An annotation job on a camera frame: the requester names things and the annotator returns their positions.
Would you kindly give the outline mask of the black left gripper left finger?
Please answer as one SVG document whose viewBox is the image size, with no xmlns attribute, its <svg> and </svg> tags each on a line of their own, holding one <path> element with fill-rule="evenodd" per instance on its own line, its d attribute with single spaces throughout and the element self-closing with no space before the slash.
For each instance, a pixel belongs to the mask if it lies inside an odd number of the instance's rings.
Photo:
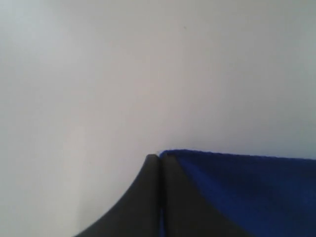
<svg viewBox="0 0 316 237">
<path fill-rule="evenodd" d="M 160 222 L 160 160 L 148 155 L 137 177 L 100 219 L 78 237 L 158 237 Z"/>
</svg>

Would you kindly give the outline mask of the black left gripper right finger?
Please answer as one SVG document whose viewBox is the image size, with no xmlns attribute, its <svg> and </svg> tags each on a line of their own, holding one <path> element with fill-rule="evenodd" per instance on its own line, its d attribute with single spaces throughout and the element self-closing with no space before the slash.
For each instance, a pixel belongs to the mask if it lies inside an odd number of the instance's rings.
<svg viewBox="0 0 316 237">
<path fill-rule="evenodd" d="M 175 155 L 160 155 L 162 229 L 166 237 L 248 237 L 208 203 Z"/>
</svg>

